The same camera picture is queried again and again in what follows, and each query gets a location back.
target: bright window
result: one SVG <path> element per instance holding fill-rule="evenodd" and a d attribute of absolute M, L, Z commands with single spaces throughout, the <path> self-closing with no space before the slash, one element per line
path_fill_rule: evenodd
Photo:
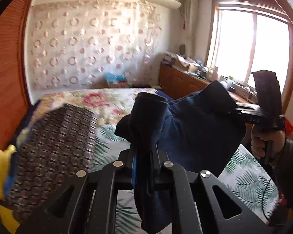
<path fill-rule="evenodd" d="M 288 24 L 268 16 L 236 10 L 219 10 L 212 66 L 218 74 L 232 76 L 243 85 L 255 87 L 251 72 L 276 72 L 283 91 L 289 63 Z"/>

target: blue fabric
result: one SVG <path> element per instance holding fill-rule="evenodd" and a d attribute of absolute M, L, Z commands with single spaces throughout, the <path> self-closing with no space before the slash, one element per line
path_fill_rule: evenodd
<path fill-rule="evenodd" d="M 162 90 L 157 90 L 157 95 L 164 97 L 167 99 L 167 102 L 171 102 L 174 101 L 170 96 L 168 96 L 167 94 L 165 94 Z"/>
<path fill-rule="evenodd" d="M 132 160 L 132 171 L 131 171 L 131 186 L 136 187 L 136 171 L 137 171 L 137 156 L 135 155 Z"/>
<path fill-rule="evenodd" d="M 25 116 L 21 120 L 21 122 L 20 122 L 19 126 L 17 127 L 15 134 L 9 144 L 14 145 L 16 147 L 17 137 L 20 135 L 22 130 L 28 126 L 28 124 L 31 120 L 31 117 L 32 117 L 34 111 L 37 109 L 40 102 L 41 101 L 38 100 L 34 105 L 31 105 L 28 108 Z M 17 153 L 17 150 L 18 150 L 18 148 L 16 148 L 16 152 L 11 155 L 10 170 L 9 170 L 8 176 L 6 177 L 5 184 L 3 187 L 4 196 L 8 195 L 8 193 L 10 192 L 10 190 L 12 189 L 12 187 L 15 183 L 15 178 L 17 175 L 17 161 L 19 158 L 19 154 Z"/>
<path fill-rule="evenodd" d="M 186 170 L 207 169 L 219 176 L 245 135 L 245 124 L 228 114 L 236 106 L 218 81 L 170 103 L 154 94 L 137 95 L 131 114 L 119 121 L 115 134 L 137 150 L 135 203 L 147 233 L 165 228 L 172 211 L 169 192 L 150 187 L 152 147 L 157 143 L 169 160 Z"/>

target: bedspread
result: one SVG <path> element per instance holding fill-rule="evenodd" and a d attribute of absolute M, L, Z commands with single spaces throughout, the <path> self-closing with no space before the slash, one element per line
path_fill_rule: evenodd
<path fill-rule="evenodd" d="M 130 143 L 114 135 L 118 121 L 131 112 L 135 97 L 139 92 L 156 94 L 155 89 L 92 89 L 48 94 L 41 98 L 29 126 L 17 138 L 21 145 L 27 138 L 33 124 L 45 113 L 68 103 L 87 108 L 97 116 L 96 151 L 94 170 L 102 169 L 106 164 L 115 161 L 122 150 L 128 149 Z M 278 201 L 278 190 L 257 160 L 240 145 L 230 162 L 218 179 L 238 196 L 260 219 L 266 222 Z M 140 227 L 141 219 L 137 213 L 133 191 L 119 191 L 116 208 L 115 233 L 145 233 Z M 160 232 L 171 234 L 171 225 Z"/>

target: wall decoration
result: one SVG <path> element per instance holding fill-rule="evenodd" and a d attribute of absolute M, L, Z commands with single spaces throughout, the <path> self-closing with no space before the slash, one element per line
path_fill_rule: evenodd
<path fill-rule="evenodd" d="M 154 6 L 68 1 L 36 5 L 29 17 L 26 60 L 36 89 L 92 88 L 107 72 L 129 82 L 157 81 L 150 66 L 162 29 Z"/>

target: yellow cloth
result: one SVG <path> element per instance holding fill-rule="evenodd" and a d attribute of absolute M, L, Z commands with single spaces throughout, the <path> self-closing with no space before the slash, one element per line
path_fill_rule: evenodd
<path fill-rule="evenodd" d="M 15 147 L 10 145 L 5 151 L 0 150 L 0 200 L 4 200 L 3 187 L 10 169 L 11 155 L 15 152 Z M 0 218 L 3 225 L 12 234 L 15 234 L 19 223 L 13 217 L 13 211 L 0 205 Z"/>

